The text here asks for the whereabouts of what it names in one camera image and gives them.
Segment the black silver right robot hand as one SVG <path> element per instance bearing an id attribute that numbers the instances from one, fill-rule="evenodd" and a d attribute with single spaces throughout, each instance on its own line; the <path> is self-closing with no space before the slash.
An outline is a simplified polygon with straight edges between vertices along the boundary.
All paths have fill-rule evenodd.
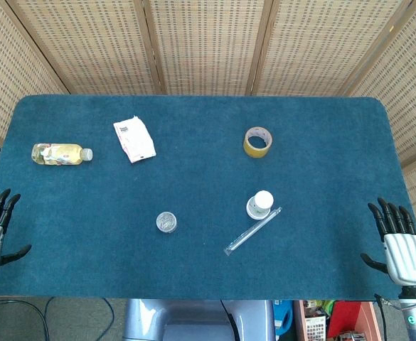
<path id="1" fill-rule="evenodd" d="M 368 203 L 382 242 L 385 262 L 372 260 L 362 253 L 363 262 L 384 274 L 398 286 L 416 286 L 416 226 L 409 211 L 378 198 Z"/>

